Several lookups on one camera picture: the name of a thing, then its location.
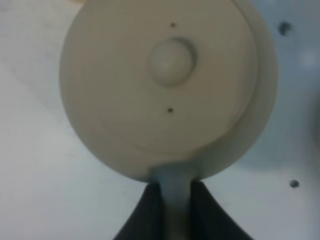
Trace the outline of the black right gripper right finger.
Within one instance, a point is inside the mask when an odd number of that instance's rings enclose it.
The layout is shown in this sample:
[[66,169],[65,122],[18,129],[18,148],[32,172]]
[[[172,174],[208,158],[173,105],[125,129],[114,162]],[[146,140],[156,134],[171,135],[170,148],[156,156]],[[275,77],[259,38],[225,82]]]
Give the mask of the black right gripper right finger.
[[190,232],[192,240],[251,240],[223,210],[202,181],[190,185]]

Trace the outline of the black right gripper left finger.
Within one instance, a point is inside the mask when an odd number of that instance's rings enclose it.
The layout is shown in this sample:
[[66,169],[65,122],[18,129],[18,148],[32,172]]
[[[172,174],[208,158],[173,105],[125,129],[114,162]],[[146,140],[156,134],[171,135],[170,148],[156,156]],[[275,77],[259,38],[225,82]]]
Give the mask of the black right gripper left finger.
[[166,239],[166,206],[159,183],[152,182],[145,187],[138,204],[114,239]]

